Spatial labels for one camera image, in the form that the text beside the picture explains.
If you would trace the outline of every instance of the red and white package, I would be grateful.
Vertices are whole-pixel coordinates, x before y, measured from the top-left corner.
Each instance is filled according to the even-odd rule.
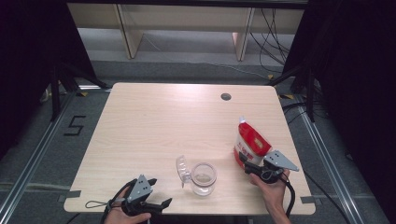
[[[239,160],[239,152],[247,156],[247,160],[251,163],[260,165],[265,154],[271,149],[271,144],[252,128],[244,117],[241,117],[239,119],[238,135],[233,147],[233,155],[238,164],[244,168],[244,164]]]

